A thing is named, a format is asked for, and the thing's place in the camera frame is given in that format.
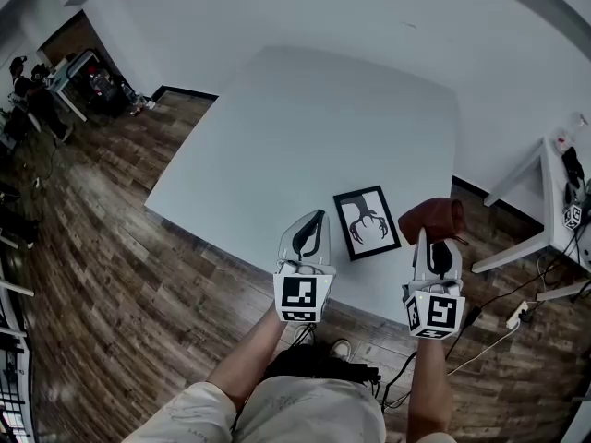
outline picture frame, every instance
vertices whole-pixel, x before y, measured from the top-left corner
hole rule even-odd
[[[352,261],[401,247],[381,186],[333,198]]]

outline white t-shirt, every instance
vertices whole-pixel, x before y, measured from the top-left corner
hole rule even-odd
[[[185,389],[124,443],[383,443],[380,406],[367,388],[337,379],[272,377],[254,390],[238,419],[213,384]],[[455,443],[437,433],[419,443]]]

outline black picture frame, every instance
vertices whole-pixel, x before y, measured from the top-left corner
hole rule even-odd
[[[383,207],[384,213],[386,215],[386,222],[390,227],[390,232],[392,232],[392,237],[394,243],[392,245],[386,245],[383,247],[379,247],[376,249],[372,249],[370,251],[365,251],[363,253],[356,253],[353,249],[353,243],[351,242],[351,235],[349,233],[349,228],[346,223],[346,219],[344,217],[343,208],[341,203],[343,200],[347,200],[348,198],[359,197],[363,194],[367,194],[369,192],[377,192],[378,196],[380,197],[381,206]],[[396,227],[394,225],[394,221],[392,219],[392,215],[390,214],[390,209],[388,208],[388,203],[386,203],[386,198],[384,197],[383,192],[381,191],[381,186],[373,186],[368,188],[362,188],[360,190],[355,190],[353,192],[347,192],[346,194],[340,194],[338,196],[334,196],[334,204],[336,206],[336,211],[339,214],[339,221],[341,222],[341,228],[343,228],[344,240],[347,244],[347,250],[349,251],[349,258],[352,261],[357,261],[358,259],[362,259],[363,257],[370,257],[377,255],[379,253],[384,253],[386,251],[391,251],[393,249],[397,249],[401,247],[400,239],[398,238],[398,232],[396,231]]]

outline desk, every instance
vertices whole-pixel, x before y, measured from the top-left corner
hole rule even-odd
[[[81,57],[78,61],[74,59],[73,61],[67,63],[65,66],[61,67],[57,72],[55,72],[54,81],[47,88],[50,92],[57,95],[57,97],[59,97],[58,100],[63,101],[66,104],[66,107],[68,107],[72,112],[74,112],[83,122],[86,122],[87,117],[78,109],[78,107],[71,100],[68,99],[68,97],[64,93],[64,89],[66,88],[66,85],[69,82],[69,79],[67,78],[68,69],[72,67],[72,69],[70,70],[70,75],[74,76],[93,57],[94,59],[96,59],[98,63],[99,60],[97,59],[97,57],[92,53],[88,53],[84,55],[84,57]]]
[[[331,299],[406,323],[402,284],[414,248],[349,260],[332,196],[381,186],[396,221],[448,197],[455,94],[388,67],[268,48],[191,132],[146,206],[254,266],[275,272],[283,232],[312,210],[330,217]]]
[[[591,163],[587,162],[586,159],[582,159],[581,153],[578,151],[577,154],[585,172],[589,173]],[[541,166],[542,172],[542,186],[544,192],[544,231],[523,241],[519,245],[515,245],[499,254],[478,261],[472,267],[473,272],[483,272],[485,270],[497,268],[503,264],[515,261],[520,257],[535,253],[548,245],[558,251],[564,251],[566,246],[573,239],[573,232],[566,228],[562,222],[564,187],[567,182],[567,174],[564,165],[562,164],[561,156],[559,156],[552,148],[551,140],[548,138],[542,138],[538,141],[532,152],[529,153],[507,177],[492,189],[490,195],[484,199],[484,204],[487,207],[490,207],[502,196],[507,194],[522,176],[533,171],[537,165]],[[576,248],[571,244],[571,248],[569,249],[568,256],[573,261],[577,262]],[[581,260],[581,266],[591,271],[591,267],[586,261]],[[577,285],[575,284],[570,287],[574,287],[573,290],[575,290]],[[551,298],[564,296],[564,293],[558,293],[560,290],[561,289],[539,294],[538,300],[550,300]]]

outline black baseboard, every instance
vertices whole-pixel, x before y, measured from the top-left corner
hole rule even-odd
[[[455,186],[461,187],[472,194],[479,196],[480,198],[484,198],[488,196],[488,192],[486,190],[481,189],[480,187],[476,187],[469,182],[466,182],[464,179],[460,179],[459,177],[454,176],[452,179],[452,184]],[[539,228],[540,231],[544,230],[544,225],[540,223],[538,220],[533,219],[526,213],[516,209],[514,206],[509,205],[507,202],[503,200],[497,200],[494,203],[495,207],[499,207],[500,209],[505,210],[508,213],[511,213],[514,217],[517,217],[519,220],[529,223],[532,226]]]
[[[217,95],[213,95],[211,93],[197,92],[196,90],[189,89],[179,89],[178,87],[170,87],[167,85],[160,86],[160,88],[153,93],[151,99],[157,102],[158,99],[160,99],[166,91],[182,93],[183,95],[191,95],[193,97],[200,97],[201,99],[211,100],[213,102],[215,102],[218,99]]]

